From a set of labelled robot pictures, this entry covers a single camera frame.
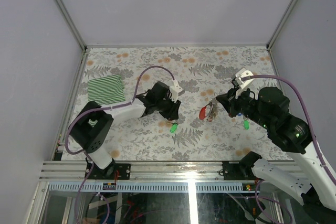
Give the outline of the grey red key ring holder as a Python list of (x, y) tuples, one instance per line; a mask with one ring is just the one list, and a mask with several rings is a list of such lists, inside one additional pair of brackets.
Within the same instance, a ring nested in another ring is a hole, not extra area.
[(216, 98), (213, 98), (209, 101), (207, 105), (201, 108), (198, 118), (203, 121), (206, 120), (207, 122), (215, 121), (218, 114), (218, 101)]

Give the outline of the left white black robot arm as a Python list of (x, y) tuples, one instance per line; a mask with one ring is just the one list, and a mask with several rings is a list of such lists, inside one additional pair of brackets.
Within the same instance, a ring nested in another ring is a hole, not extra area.
[(94, 101), (89, 102), (71, 123), (68, 135), (81, 146), (88, 160), (97, 166), (98, 175), (109, 179), (115, 172), (114, 160), (103, 145), (110, 128), (154, 112), (159, 112), (168, 121), (177, 120), (181, 105), (179, 96), (183, 92), (176, 80), (171, 86), (158, 81), (129, 103), (102, 107)]

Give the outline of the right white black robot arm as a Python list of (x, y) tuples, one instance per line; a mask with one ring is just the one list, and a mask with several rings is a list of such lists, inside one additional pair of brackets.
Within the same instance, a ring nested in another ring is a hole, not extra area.
[(318, 223), (335, 223), (335, 184), (325, 173), (305, 121), (289, 113), (289, 99), (276, 87), (262, 88), (258, 98), (247, 89), (239, 97), (237, 89), (216, 97), (228, 115), (241, 113), (267, 131), (273, 144), (286, 152), (304, 172), (304, 181), (249, 152), (240, 161), (239, 172), (245, 179), (263, 179), (294, 198), (305, 213)]

